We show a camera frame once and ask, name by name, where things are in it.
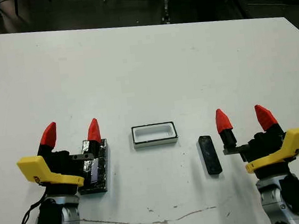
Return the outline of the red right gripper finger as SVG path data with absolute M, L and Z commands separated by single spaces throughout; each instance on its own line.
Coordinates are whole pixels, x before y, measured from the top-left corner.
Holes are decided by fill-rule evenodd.
M 254 107 L 257 120 L 264 130 L 264 137 L 266 138 L 284 138 L 285 133 L 280 127 L 276 118 L 273 114 L 261 105 L 256 105 Z
M 221 137 L 224 148 L 236 147 L 237 140 L 232 131 L 233 126 L 229 118 L 221 109 L 216 110 L 215 116 L 217 132 Z

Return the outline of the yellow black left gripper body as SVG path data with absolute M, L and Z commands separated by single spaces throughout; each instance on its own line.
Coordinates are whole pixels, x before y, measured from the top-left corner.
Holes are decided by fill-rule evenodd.
M 29 182 L 48 188 L 51 194 L 74 195 L 85 184 L 84 163 L 92 153 L 71 155 L 68 151 L 22 157 L 17 166 Z

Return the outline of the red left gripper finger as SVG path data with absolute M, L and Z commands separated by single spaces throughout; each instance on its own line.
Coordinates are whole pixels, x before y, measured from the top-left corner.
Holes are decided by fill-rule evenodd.
M 99 130 L 99 125 L 96 118 L 93 118 L 88 129 L 88 142 L 89 150 L 91 153 L 96 153 L 99 151 L 101 146 L 101 133 Z
M 37 155 L 46 155 L 52 152 L 56 143 L 56 123 L 51 122 L 44 130 L 40 139 Z

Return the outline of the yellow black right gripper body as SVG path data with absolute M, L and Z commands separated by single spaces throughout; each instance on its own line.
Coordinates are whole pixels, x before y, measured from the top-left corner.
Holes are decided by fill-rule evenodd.
M 221 140 L 224 154 L 239 154 L 247 163 L 246 171 L 259 179 L 288 174 L 288 163 L 299 156 L 299 128 L 284 134 L 258 132 L 242 146 L 236 145 L 233 136 L 222 135 Z

